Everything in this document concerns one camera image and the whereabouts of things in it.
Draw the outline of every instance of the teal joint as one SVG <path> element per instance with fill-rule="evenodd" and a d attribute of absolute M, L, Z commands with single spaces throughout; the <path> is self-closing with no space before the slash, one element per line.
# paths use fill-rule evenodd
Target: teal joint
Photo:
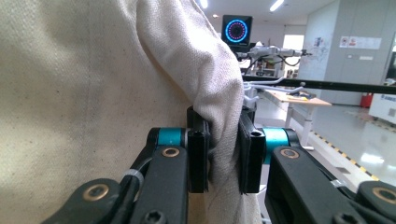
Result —
<path fill-rule="evenodd" d="M 158 134 L 157 146 L 179 146 L 181 145 L 180 128 L 161 128 Z"/>
<path fill-rule="evenodd" d="M 281 128 L 263 128 L 263 130 L 267 146 L 264 164 L 269 164 L 274 149 L 280 146 L 289 146 L 289 138 L 285 130 Z"/>

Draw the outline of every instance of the cable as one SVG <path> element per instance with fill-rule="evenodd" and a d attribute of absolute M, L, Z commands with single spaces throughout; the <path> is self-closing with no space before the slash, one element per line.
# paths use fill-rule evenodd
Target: cable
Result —
<path fill-rule="evenodd" d="M 299 59 L 298 62 L 295 63 L 295 64 L 289 64 L 288 62 L 286 62 L 286 58 L 284 58 L 284 57 L 282 57 L 282 56 L 277 56 L 277 57 L 279 57 L 280 59 L 282 59 L 282 62 L 284 62 L 284 63 L 287 64 L 288 66 L 294 67 L 295 65 L 297 65 L 297 64 L 300 63 L 300 59 Z"/>
<path fill-rule="evenodd" d="M 142 173 L 143 175 L 146 175 L 146 172 L 149 169 L 149 164 L 151 163 L 152 158 L 147 158 L 145 160 L 143 160 L 142 162 L 140 162 L 140 164 L 137 166 L 136 170 L 138 170 L 140 173 Z"/>
<path fill-rule="evenodd" d="M 130 183 L 124 192 L 119 196 L 120 206 L 111 223 L 126 223 L 134 210 L 134 198 L 140 188 L 139 179 L 136 176 L 128 176 Z"/>
<path fill-rule="evenodd" d="M 241 60 L 241 62 L 239 62 L 239 64 L 245 63 L 248 59 L 243 59 Z"/>
<path fill-rule="evenodd" d="M 276 64 L 276 63 L 282 63 L 282 62 L 283 62 L 283 60 L 282 60 L 282 61 L 280 61 L 280 62 L 272 63 L 272 62 L 267 61 L 267 60 L 265 60 L 265 59 L 264 59 L 264 61 L 265 61 L 266 63 L 270 63 L 270 64 Z"/>
<path fill-rule="evenodd" d="M 269 55 L 263 55 L 263 56 L 260 56 L 259 58 L 257 58 L 253 63 L 251 63 L 251 64 L 248 66 L 245 75 L 247 74 L 248 70 L 251 68 L 251 66 L 252 66 L 254 63 L 256 63 L 256 62 L 257 62 L 258 60 L 260 60 L 261 58 L 265 58 L 265 57 L 268 57 L 268 56 L 269 56 Z"/>

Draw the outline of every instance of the circular display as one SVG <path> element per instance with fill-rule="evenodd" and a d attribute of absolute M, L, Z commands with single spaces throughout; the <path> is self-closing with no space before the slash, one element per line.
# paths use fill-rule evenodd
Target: circular display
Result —
<path fill-rule="evenodd" d="M 233 20 L 228 22 L 225 28 L 227 39 L 234 43 L 239 43 L 248 35 L 248 27 L 244 21 Z"/>

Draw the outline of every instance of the black bar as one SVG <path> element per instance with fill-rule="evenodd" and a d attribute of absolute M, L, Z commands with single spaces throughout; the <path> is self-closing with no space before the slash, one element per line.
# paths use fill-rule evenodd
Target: black bar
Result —
<path fill-rule="evenodd" d="M 265 135 L 262 130 L 254 127 L 248 112 L 242 110 L 238 124 L 241 193 L 258 193 L 262 176 L 262 163 L 265 148 Z"/>
<path fill-rule="evenodd" d="M 275 81 L 276 77 L 254 77 L 242 76 L 244 81 Z M 306 89 L 320 89 L 328 91 L 357 91 L 357 92 L 371 92 L 371 93 L 385 93 L 396 94 L 396 87 L 380 86 L 380 85 L 365 85 L 345 82 L 331 82 L 331 81 L 316 81 L 307 79 L 289 79 L 285 78 L 276 86 L 284 87 L 301 87 Z"/>
<path fill-rule="evenodd" d="M 110 223 L 120 185 L 111 179 L 95 179 L 81 185 L 64 206 L 42 224 Z"/>
<path fill-rule="evenodd" d="M 274 150 L 265 206 L 272 223 L 366 223 L 358 212 L 296 147 Z M 342 222 L 342 219 L 353 222 Z"/>
<path fill-rule="evenodd" d="M 209 150 L 209 124 L 198 113 L 191 114 L 191 130 L 188 132 L 189 192 L 208 191 L 207 151 Z"/>
<path fill-rule="evenodd" d="M 129 223 L 187 223 L 187 159 L 183 147 L 154 152 Z"/>
<path fill-rule="evenodd" d="M 192 106 L 187 108 L 187 128 L 193 128 L 195 114 L 196 114 L 196 112 L 194 111 Z"/>

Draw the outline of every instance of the floor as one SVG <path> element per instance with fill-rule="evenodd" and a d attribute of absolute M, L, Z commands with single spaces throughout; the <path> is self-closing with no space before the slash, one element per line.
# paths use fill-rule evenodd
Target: floor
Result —
<path fill-rule="evenodd" d="M 287 105 L 266 97 L 264 92 L 259 96 L 256 127 L 283 127 Z M 396 128 L 386 121 L 374 120 L 368 111 L 359 106 L 319 106 L 308 137 L 308 145 L 314 148 L 311 154 L 353 191 L 366 180 L 396 186 Z M 290 126 L 297 133 L 302 130 L 297 120 L 293 119 Z M 268 170 L 263 166 L 263 189 Z M 258 196 L 261 207 L 264 192 Z"/>

